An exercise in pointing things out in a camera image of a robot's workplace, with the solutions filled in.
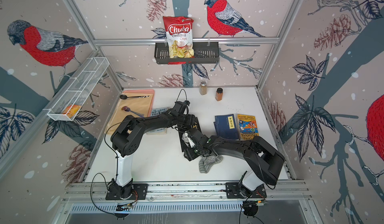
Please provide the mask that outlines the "grey striped cleaning cloth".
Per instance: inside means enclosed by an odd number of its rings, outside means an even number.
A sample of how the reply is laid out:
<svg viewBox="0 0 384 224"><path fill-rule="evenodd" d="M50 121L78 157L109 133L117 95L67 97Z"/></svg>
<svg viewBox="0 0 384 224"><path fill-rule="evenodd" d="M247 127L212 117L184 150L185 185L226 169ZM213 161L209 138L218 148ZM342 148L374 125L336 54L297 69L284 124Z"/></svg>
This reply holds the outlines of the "grey striped cleaning cloth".
<svg viewBox="0 0 384 224"><path fill-rule="evenodd" d="M222 156L209 156L209 157L202 157L199 161L199 172L201 174L207 174L212 166L221 163L223 160Z"/></svg>

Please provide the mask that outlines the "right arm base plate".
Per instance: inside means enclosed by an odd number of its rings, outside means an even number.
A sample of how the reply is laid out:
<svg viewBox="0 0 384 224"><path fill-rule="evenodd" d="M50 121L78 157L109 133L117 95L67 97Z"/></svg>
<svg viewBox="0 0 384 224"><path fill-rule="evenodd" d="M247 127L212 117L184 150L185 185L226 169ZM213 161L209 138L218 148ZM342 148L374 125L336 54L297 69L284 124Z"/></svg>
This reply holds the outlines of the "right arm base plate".
<svg viewBox="0 0 384 224"><path fill-rule="evenodd" d="M267 197L264 184L259 185L255 190L251 191L240 183L226 183L225 192L228 199L265 199Z"/></svg>

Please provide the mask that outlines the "navy thread-bound book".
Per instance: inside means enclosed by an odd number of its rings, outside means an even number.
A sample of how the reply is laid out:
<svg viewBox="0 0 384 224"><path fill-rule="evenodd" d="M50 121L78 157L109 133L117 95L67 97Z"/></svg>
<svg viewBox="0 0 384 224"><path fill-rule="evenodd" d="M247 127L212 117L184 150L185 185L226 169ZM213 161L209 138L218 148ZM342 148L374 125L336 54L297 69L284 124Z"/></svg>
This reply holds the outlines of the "navy thread-bound book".
<svg viewBox="0 0 384 224"><path fill-rule="evenodd" d="M214 126L217 136L235 141L239 139L234 114L215 116Z"/></svg>

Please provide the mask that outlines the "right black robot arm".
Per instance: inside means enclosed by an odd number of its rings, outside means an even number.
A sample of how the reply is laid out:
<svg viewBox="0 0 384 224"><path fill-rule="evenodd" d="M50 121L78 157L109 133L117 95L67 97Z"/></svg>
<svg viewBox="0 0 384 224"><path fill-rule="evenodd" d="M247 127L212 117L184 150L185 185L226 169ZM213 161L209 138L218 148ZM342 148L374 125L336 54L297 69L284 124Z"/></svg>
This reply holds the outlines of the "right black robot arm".
<svg viewBox="0 0 384 224"><path fill-rule="evenodd" d="M190 129L182 134L182 140L186 144L184 157L188 161L202 157L199 163L201 173L207 173L223 156L247 162L251 171L246 171L238 183L226 183L228 199L265 199L264 185L275 188L285 163L284 156L259 136L237 141L219 136L207 137L197 129Z"/></svg>

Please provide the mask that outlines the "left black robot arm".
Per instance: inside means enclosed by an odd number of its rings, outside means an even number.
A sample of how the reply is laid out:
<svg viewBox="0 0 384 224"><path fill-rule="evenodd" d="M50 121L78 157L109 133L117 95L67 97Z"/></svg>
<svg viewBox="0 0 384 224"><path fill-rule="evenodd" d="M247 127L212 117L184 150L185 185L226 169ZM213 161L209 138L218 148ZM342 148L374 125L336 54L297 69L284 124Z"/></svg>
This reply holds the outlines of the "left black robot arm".
<svg viewBox="0 0 384 224"><path fill-rule="evenodd" d="M192 125L195 116L189 114L190 102L176 101L173 108L157 116L135 118L128 115L120 123L111 136L112 148L117 154L117 173L107 185L106 200L144 200L135 190L133 184L133 155L140 146L141 140L149 131L168 129L176 125Z"/></svg>

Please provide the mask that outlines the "black Chinese paperback book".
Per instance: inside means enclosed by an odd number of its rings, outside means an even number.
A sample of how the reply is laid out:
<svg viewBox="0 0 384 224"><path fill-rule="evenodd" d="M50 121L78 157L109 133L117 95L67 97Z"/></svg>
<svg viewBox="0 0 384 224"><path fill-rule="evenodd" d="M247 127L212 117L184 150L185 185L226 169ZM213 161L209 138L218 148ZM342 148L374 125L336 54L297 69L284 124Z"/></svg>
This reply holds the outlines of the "black Chinese paperback book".
<svg viewBox="0 0 384 224"><path fill-rule="evenodd" d="M179 132L182 152L184 152L187 148L191 147L190 139L187 133L187 131L190 129L196 129L201 131L199 119L197 117L195 117L195 122L191 126L186 126L184 124L177 124L177 131Z"/></svg>

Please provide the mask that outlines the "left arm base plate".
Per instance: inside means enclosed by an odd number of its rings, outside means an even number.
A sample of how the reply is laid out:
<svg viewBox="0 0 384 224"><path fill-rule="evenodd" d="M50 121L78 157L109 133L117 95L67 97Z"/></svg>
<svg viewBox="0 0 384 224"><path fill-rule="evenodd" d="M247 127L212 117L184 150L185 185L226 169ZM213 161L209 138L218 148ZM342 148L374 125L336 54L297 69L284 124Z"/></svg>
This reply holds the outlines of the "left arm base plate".
<svg viewBox="0 0 384 224"><path fill-rule="evenodd" d="M145 200L148 190L148 184L130 184L127 187L120 187L113 183L109 185L106 200L107 201L135 201Z"/></svg>

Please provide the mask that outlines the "grey treehouse paperback book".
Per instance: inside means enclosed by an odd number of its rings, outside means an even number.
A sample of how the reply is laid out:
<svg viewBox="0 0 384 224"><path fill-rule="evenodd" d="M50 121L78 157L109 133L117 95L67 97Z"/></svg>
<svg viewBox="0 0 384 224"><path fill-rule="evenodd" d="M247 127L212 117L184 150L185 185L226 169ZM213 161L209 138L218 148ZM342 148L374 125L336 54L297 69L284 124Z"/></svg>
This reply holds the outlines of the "grey treehouse paperback book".
<svg viewBox="0 0 384 224"><path fill-rule="evenodd" d="M151 117L157 116L159 114L162 114L162 113L166 112L168 109L169 109L168 107L153 108L152 112L151 112ZM167 129L166 128L161 128L161 129L156 129L156 130L149 131L146 134L147 135L159 135L159 134L166 134L166 133L167 133Z"/></svg>

